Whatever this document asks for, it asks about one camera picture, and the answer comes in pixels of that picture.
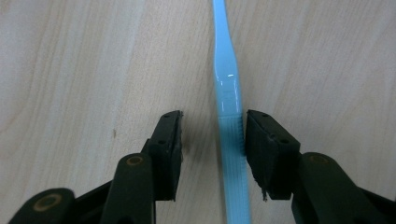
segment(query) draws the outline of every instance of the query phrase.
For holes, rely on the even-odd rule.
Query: wooden surface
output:
[[[396,2],[227,4],[245,110],[394,199]],[[158,223],[225,223],[212,46],[211,1],[0,1],[0,223],[44,189],[107,182],[176,109],[184,162]],[[293,223],[249,175],[253,223]]]

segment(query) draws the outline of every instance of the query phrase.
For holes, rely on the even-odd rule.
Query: toothbrush handle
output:
[[[242,115],[219,118],[228,224],[250,223]]]

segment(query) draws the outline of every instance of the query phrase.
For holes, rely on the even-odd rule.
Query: blue toothbrush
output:
[[[241,92],[224,0],[213,0],[214,79],[228,224],[250,223]]]

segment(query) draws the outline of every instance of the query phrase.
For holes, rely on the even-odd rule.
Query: wood grain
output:
[[[244,108],[302,151],[396,196],[396,2],[227,1]],[[184,111],[175,203],[158,223],[225,223],[211,1],[0,1],[0,223],[36,193],[81,195]],[[253,223],[292,223],[249,177]]]

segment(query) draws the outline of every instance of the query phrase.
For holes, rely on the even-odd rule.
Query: black plastic part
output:
[[[178,110],[162,115],[142,150],[142,153],[150,155],[152,159],[155,201],[176,198],[182,161],[182,116],[182,112]]]
[[[110,186],[111,181],[76,198],[72,213],[75,223],[99,223]]]
[[[361,191],[370,203],[385,216],[388,223],[396,223],[396,202],[374,194],[366,189],[361,189]]]
[[[45,190],[27,201],[9,223],[68,223],[69,210],[74,200],[70,189]]]
[[[151,158],[144,153],[119,161],[100,223],[155,223]]]
[[[300,143],[271,116],[247,112],[247,162],[253,176],[273,200],[288,200],[300,157]]]
[[[297,223],[387,223],[332,158],[305,153],[298,176],[292,204]]]

